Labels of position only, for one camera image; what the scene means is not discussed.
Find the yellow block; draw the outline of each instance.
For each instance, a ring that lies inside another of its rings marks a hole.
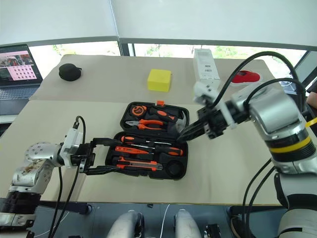
[[[148,77],[148,89],[154,91],[168,92],[172,72],[163,69],[151,69]]]

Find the floor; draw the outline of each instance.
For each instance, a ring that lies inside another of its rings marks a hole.
[[[159,238],[166,204],[154,204],[152,208],[146,204],[129,203],[91,203],[93,210],[89,215],[73,212],[65,213],[55,237],[82,236],[83,238],[105,238],[113,222],[128,210],[142,212],[145,218],[145,238]],[[228,206],[178,205],[171,204],[164,222],[163,238],[174,238],[174,215],[179,209],[186,209],[195,219],[198,227],[205,230],[207,224],[219,224],[222,238],[234,238],[227,219]],[[285,210],[258,212],[251,215],[251,229],[257,238],[274,238],[281,216]],[[37,218],[31,228],[35,237],[47,238],[54,210],[38,207]]]

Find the window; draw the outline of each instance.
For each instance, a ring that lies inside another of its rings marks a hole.
[[[246,59],[247,57],[261,51],[275,51],[288,58],[293,66],[295,66],[306,52],[291,49],[241,46],[134,44],[134,47],[136,56],[178,58],[192,58],[194,56],[195,48],[210,49],[215,59]],[[260,59],[263,59],[266,62],[274,77],[282,78],[288,75],[289,69],[281,60],[271,56],[264,56]]]
[[[63,55],[120,55],[117,41],[34,46],[30,47],[30,51],[43,78],[59,63]]]

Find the black cable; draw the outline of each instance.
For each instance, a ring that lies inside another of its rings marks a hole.
[[[289,68],[290,70],[290,73],[291,75],[293,76],[293,79],[294,80],[298,80],[298,76],[297,76],[297,73],[293,67],[293,65],[291,64],[291,62],[283,55],[277,53],[277,52],[273,52],[273,51],[263,51],[263,52],[259,52],[259,53],[256,53],[250,57],[248,57],[246,60],[244,60],[233,72],[232,74],[230,75],[230,77],[228,78],[228,80],[225,82],[223,88],[221,89],[221,91],[219,92],[219,95],[217,96],[216,100],[214,100],[214,102],[212,103],[211,107],[214,108],[220,101],[220,99],[223,97],[225,91],[227,90],[227,88],[229,87],[230,83],[232,82],[234,76],[236,76],[236,74],[246,65],[248,64],[250,61],[258,58],[258,57],[261,57],[261,56],[273,56],[273,57],[277,57],[279,58],[280,60],[282,60],[286,65],[287,67]]]
[[[244,101],[244,107],[246,109],[246,111],[248,112],[249,111],[249,102],[250,100],[252,99],[252,97],[262,88],[270,85],[270,84],[273,84],[273,83],[276,83],[276,82],[281,82],[281,81],[289,81],[289,82],[292,82],[292,83],[295,83],[296,85],[299,85],[300,88],[302,89],[301,93],[302,93],[302,103],[305,103],[305,92],[306,92],[306,89],[305,87],[299,82],[299,81],[296,81],[295,79],[291,79],[291,78],[277,78],[277,79],[272,79],[272,80],[269,80],[263,84],[261,84],[259,87],[255,88],[250,94],[249,96],[247,97],[247,99]]]
[[[81,122],[83,123],[83,144],[85,143],[85,138],[86,138],[86,124],[85,124],[85,120],[83,119],[82,116],[77,116],[76,117],[76,122],[78,122],[78,119],[81,120]]]
[[[273,173],[274,171],[274,167],[272,167],[268,172],[267,174],[264,176],[264,178],[261,180],[259,186],[257,187],[257,189],[255,190],[255,192],[253,193],[253,196],[250,200],[250,203],[249,203],[249,208],[248,208],[248,211],[247,211],[247,221],[246,221],[246,229],[247,229],[247,238],[252,238],[251,237],[251,230],[250,230],[250,212],[251,212],[251,209],[252,209],[252,205],[253,205],[253,202],[259,192],[259,190],[261,189],[262,185],[264,184],[264,182],[267,180],[267,178]]]
[[[253,184],[254,180],[256,180],[256,178],[259,176],[259,174],[269,165],[270,162],[271,162],[271,158],[268,161],[266,161],[266,163],[253,176],[253,178],[249,182],[249,184],[247,186],[247,189],[246,189],[246,191],[244,193],[243,204],[242,204],[242,214],[241,214],[241,218],[242,218],[242,222],[243,222],[244,226],[245,226],[246,201],[247,201],[247,196],[248,196],[249,189],[250,189],[251,185]]]
[[[49,238],[53,238],[54,235],[55,235],[55,233],[56,233],[56,231],[57,231],[57,229],[58,229],[58,226],[59,226],[59,224],[60,224],[60,221],[61,221],[61,219],[62,219],[62,217],[63,217],[63,215],[64,215],[64,213],[65,213],[66,206],[68,205],[69,200],[70,200],[70,197],[71,197],[71,195],[72,195],[72,193],[73,193],[73,190],[74,190],[74,187],[75,187],[75,184],[76,184],[76,181],[77,181],[78,173],[79,173],[79,166],[77,167],[76,174],[75,174],[75,178],[74,178],[74,182],[73,182],[73,184],[72,184],[72,186],[71,186],[71,189],[70,189],[70,191],[69,191],[69,194],[68,194],[67,200],[66,200],[66,202],[65,202],[65,204],[64,204],[63,210],[62,210],[62,212],[61,212],[61,214],[60,214],[60,216],[59,216],[59,219],[58,219],[58,221],[57,221],[57,223],[56,223],[55,229],[53,230],[53,233],[52,233],[51,237],[49,237]]]
[[[52,224],[51,224],[51,229],[50,229],[50,233],[49,233],[48,237],[50,237],[52,232],[53,232],[53,228],[55,225],[55,219],[57,216],[57,211],[58,211],[58,207],[59,207],[59,203],[60,203],[61,192],[63,190],[63,178],[61,176],[61,167],[58,167],[58,174],[59,174],[59,194],[58,194],[58,199],[57,199],[57,203],[55,206],[55,212],[54,212],[54,216],[53,216],[53,220],[52,220]]]

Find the orange pliers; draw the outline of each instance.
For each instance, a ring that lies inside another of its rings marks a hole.
[[[154,127],[148,127],[146,125],[148,124],[155,124],[155,125],[164,125],[164,122],[160,121],[160,120],[129,120],[126,121],[125,123],[127,123],[128,125],[136,125],[138,127],[138,129],[140,130],[144,130],[144,129],[148,129],[148,130],[162,130],[162,128],[154,128]]]

